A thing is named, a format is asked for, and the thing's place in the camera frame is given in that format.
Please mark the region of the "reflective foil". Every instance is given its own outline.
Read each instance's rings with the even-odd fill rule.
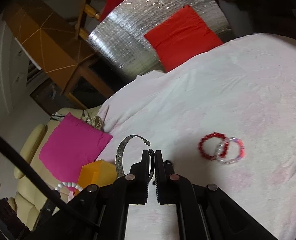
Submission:
[[[89,35],[87,41],[125,79],[163,69],[144,34],[189,4],[223,42],[235,38],[215,0],[125,0]]]

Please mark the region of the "wooden ladder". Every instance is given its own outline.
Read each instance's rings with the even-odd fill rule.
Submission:
[[[88,31],[84,28],[87,15],[97,20],[100,19],[100,13],[90,6],[90,2],[91,0],[82,0],[82,4],[78,15],[78,21],[75,26],[76,39],[78,39],[78,36],[80,36],[83,40],[86,40],[89,36]]]

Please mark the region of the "white pearl bracelet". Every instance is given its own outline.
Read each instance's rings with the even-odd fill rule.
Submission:
[[[55,187],[55,190],[60,191],[61,188],[63,187],[74,187],[75,189],[82,191],[83,188],[80,187],[78,184],[74,183],[74,182],[65,182],[63,181],[62,183],[58,184],[58,187]]]

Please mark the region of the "black cable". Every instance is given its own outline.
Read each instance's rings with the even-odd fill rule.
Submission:
[[[98,229],[98,225],[91,222],[83,215],[75,211],[71,206],[67,205],[58,198],[48,185],[40,178],[35,170],[13,149],[5,140],[0,137],[0,153],[9,159],[25,176],[40,190],[50,201],[52,201],[60,210],[66,212],[73,218],[81,220],[87,226]]]

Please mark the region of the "ladder rung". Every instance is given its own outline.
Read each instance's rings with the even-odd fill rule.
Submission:
[[[97,20],[100,18],[100,13],[92,8],[89,4],[85,4],[84,12],[91,18],[96,18]]]
[[[89,36],[89,32],[87,30],[85,30],[84,28],[80,28],[79,36],[85,41]]]

